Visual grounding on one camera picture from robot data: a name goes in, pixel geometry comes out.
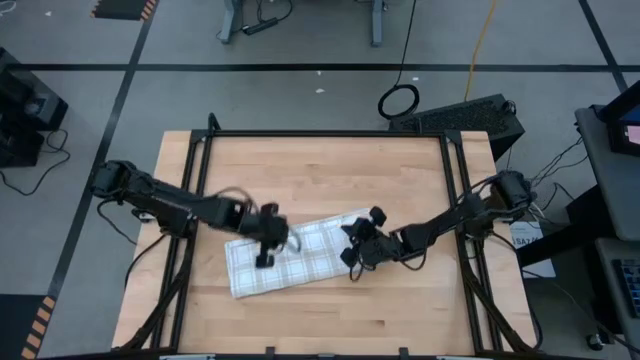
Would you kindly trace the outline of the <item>black mat with orange stripes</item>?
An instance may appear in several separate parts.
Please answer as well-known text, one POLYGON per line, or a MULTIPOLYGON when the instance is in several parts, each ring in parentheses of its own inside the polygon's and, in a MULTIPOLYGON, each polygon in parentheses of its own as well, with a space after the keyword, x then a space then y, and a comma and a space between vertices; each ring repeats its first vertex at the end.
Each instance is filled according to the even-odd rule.
POLYGON ((146 21, 158 0, 97 0, 90 13, 93 18, 146 21))
POLYGON ((0 360, 36 359, 56 298, 0 294, 0 360))

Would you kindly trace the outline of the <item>black keyboard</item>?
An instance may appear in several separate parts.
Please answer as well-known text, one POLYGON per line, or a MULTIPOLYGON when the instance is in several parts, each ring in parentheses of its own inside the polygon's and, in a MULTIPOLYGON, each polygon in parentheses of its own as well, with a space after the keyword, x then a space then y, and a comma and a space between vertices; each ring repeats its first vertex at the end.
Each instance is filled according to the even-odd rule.
POLYGON ((614 259, 612 266, 630 316, 640 319, 640 259, 614 259))

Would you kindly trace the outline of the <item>black metal table frame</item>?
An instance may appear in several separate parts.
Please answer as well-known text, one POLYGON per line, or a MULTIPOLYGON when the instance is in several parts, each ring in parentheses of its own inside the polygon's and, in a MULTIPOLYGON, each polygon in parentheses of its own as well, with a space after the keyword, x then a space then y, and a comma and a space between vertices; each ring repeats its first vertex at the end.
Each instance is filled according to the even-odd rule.
MULTIPOLYGON (((495 171, 488 137, 457 140, 386 131, 224 131, 208 162, 184 171, 191 135, 163 136, 151 172, 211 194, 241 187, 258 203, 276 202, 293 224, 379 206, 386 228, 443 212, 464 183, 495 171)), ((425 259, 391 263, 357 282, 340 276, 251 298, 229 291, 228 235, 200 227, 182 324, 182 352, 278 355, 471 355, 490 348, 493 327, 468 296, 457 239, 442 236, 425 259)))

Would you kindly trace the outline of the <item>black floor equipment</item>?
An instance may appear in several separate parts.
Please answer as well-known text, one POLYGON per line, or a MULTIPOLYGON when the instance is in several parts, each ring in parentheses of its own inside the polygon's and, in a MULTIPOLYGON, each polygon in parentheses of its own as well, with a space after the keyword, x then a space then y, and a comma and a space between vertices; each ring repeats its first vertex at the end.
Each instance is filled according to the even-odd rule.
POLYGON ((68 104, 0 47, 0 169, 35 166, 45 138, 60 128, 68 104))

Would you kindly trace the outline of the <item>black power strip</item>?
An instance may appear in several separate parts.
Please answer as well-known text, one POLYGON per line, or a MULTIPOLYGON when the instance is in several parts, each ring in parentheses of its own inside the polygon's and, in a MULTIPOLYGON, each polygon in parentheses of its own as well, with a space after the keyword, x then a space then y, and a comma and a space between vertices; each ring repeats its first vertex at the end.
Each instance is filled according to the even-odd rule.
POLYGON ((277 17, 273 17, 268 20, 260 21, 255 25, 246 25, 242 28, 242 32, 245 35, 250 36, 250 35, 259 33, 261 31, 264 31, 266 29, 269 29, 277 25, 278 23, 279 23, 279 19, 277 17))

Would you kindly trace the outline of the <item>white beige plaid towel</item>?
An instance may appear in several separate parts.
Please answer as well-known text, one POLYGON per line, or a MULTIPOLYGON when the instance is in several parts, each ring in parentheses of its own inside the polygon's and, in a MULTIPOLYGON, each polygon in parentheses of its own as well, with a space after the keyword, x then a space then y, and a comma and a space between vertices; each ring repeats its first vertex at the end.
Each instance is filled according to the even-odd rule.
POLYGON ((349 267, 341 260, 351 246, 344 225, 369 214, 367 208, 292 227, 290 244, 274 255, 274 265, 259 269, 259 245, 250 239, 225 244, 231 296, 238 299, 345 275, 349 267))

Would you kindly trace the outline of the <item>grey side table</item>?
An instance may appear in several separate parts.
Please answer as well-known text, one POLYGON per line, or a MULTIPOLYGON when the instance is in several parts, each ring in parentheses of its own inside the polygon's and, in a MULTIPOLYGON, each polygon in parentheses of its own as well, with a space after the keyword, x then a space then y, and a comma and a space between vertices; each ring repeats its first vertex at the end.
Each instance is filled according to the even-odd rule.
POLYGON ((606 309, 612 314, 612 322, 617 326, 624 340, 640 351, 640 319, 630 316, 612 266, 614 259, 640 259, 640 242, 600 238, 596 240, 595 248, 602 265, 604 277, 602 298, 607 301, 606 309))
POLYGON ((611 151, 606 125, 593 109, 574 115, 617 237, 640 241, 640 157, 611 151))

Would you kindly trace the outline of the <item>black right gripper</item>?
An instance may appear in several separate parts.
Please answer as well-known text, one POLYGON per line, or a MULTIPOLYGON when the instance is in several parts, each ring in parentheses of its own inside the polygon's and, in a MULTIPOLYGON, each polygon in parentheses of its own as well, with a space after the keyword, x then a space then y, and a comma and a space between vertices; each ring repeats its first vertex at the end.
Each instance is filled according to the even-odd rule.
POLYGON ((357 263, 377 265, 386 261, 398 261, 401 257, 401 245, 385 235, 376 226, 383 226, 387 220, 384 211, 374 206, 367 218, 357 218, 351 225, 342 225, 341 230, 347 235, 350 247, 345 248, 340 259, 349 268, 357 263))

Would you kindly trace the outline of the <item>black laptop screen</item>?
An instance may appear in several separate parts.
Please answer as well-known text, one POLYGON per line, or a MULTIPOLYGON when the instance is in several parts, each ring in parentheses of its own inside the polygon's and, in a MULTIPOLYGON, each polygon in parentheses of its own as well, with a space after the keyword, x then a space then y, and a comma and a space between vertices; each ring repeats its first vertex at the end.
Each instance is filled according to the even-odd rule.
POLYGON ((612 152, 640 157, 640 80, 596 112, 612 152))

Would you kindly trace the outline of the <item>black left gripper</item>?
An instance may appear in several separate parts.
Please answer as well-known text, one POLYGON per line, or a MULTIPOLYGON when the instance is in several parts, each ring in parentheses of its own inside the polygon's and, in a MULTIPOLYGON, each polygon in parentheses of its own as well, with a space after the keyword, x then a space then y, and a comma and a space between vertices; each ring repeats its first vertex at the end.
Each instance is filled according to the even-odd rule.
POLYGON ((279 214, 279 205, 267 203, 257 213, 246 213, 238 232, 260 244, 256 267, 271 268, 274 266, 271 250, 287 242, 289 225, 287 219, 279 214))

